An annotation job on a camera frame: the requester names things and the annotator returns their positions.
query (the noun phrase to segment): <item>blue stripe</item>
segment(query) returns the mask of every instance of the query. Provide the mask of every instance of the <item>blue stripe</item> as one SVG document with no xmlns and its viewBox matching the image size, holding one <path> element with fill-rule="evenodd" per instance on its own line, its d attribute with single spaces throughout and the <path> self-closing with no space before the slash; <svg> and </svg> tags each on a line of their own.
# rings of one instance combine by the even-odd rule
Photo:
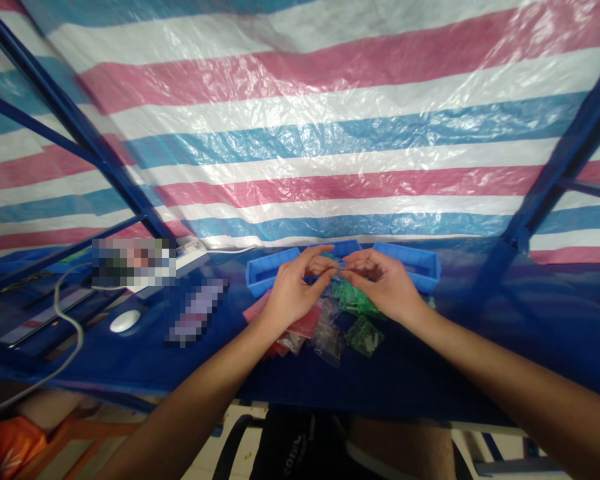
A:
<svg viewBox="0 0 600 480">
<path fill-rule="evenodd" d="M 106 215 L 127 209 L 128 206 L 114 189 L 98 190 L 85 195 L 66 195 L 19 205 L 0 207 L 0 223 L 64 217 L 92 213 Z"/>
<path fill-rule="evenodd" d="M 38 57 L 42 66 L 77 104 L 91 103 L 87 94 L 78 86 L 74 74 L 64 63 L 51 57 Z M 0 72 L 0 98 L 32 117 L 50 112 L 29 83 L 17 70 Z M 20 124 L 0 114 L 0 135 L 20 130 Z"/>
<path fill-rule="evenodd" d="M 400 117 L 159 135 L 125 144 L 140 167 L 152 168 L 544 139 L 560 137 L 565 132 L 587 94 L 554 95 Z"/>
<path fill-rule="evenodd" d="M 263 241 L 285 237 L 334 238 L 348 235 L 500 235 L 510 215 L 472 213 L 396 213 L 387 215 L 342 215 L 325 218 L 283 218 L 260 223 L 243 219 L 183 221 L 199 237 L 256 236 Z"/>
<path fill-rule="evenodd" d="M 36 24 L 48 34 L 63 23 L 111 27 L 189 15 L 274 13 L 312 0 L 22 0 Z"/>
<path fill-rule="evenodd" d="M 540 225 L 537 233 L 563 233 L 588 229 L 600 229 L 600 205 L 552 211 Z"/>
</svg>

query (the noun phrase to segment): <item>red plastic bag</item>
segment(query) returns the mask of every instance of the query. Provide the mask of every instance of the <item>red plastic bag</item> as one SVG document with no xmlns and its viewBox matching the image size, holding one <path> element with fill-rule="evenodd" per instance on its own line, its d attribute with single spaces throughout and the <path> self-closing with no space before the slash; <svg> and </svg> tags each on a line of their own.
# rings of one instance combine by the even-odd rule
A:
<svg viewBox="0 0 600 480">
<path fill-rule="evenodd" d="M 269 301 L 269 297 L 271 296 L 271 290 L 266 292 L 262 297 L 258 299 L 252 306 L 248 309 L 244 310 L 242 314 L 248 323 L 251 323 L 254 318 L 262 313 L 262 311 L 267 306 L 267 302 Z M 294 322 L 289 328 L 287 328 L 288 332 L 296 333 L 304 338 L 312 338 L 313 332 L 315 331 L 315 327 L 318 324 L 318 320 L 320 319 L 320 314 L 322 313 L 322 306 L 320 303 L 316 303 L 312 306 L 311 310 L 302 317 L 300 320 Z M 269 350 L 265 353 L 263 359 L 270 358 L 274 356 L 276 353 L 281 357 L 284 357 L 289 352 L 289 348 L 280 343 L 274 343 Z"/>
</svg>

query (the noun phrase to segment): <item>forearm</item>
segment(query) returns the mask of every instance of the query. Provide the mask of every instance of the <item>forearm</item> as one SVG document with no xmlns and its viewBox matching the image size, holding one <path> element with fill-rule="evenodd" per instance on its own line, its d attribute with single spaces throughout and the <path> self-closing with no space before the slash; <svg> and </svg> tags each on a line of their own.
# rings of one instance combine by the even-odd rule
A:
<svg viewBox="0 0 600 480">
<path fill-rule="evenodd" d="M 419 316 L 400 323 L 486 392 L 567 473 L 600 478 L 600 395 L 428 308 Z"/>
<path fill-rule="evenodd" d="M 254 320 L 193 372 L 107 462 L 101 479 L 179 479 L 281 332 Z"/>
</svg>

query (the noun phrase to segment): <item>white mouse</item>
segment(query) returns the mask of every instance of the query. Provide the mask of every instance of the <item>white mouse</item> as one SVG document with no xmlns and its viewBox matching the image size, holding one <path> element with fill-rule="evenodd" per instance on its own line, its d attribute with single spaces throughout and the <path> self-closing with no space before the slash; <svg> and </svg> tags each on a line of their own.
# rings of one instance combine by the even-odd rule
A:
<svg viewBox="0 0 600 480">
<path fill-rule="evenodd" d="M 138 310 L 128 310 L 118 315 L 118 317 L 111 322 L 109 328 L 115 333 L 124 332 L 134 326 L 139 318 L 140 312 L 138 312 Z"/>
</svg>

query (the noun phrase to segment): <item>striped tarp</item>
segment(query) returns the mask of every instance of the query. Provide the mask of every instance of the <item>striped tarp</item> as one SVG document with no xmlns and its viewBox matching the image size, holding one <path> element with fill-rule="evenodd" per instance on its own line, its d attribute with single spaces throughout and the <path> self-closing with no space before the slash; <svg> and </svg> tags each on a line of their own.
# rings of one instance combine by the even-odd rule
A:
<svg viewBox="0 0 600 480">
<path fill-rule="evenodd" d="M 0 0 L 0 17 L 210 248 L 500 235 L 600 75 L 600 0 Z M 57 124 L 22 85 L 0 68 L 3 95 Z M 128 215 L 28 135 L 0 121 L 0 252 Z M 600 149 L 582 178 L 600 183 Z M 568 192 L 539 233 L 542 263 L 600 262 L 600 200 Z"/>
</svg>

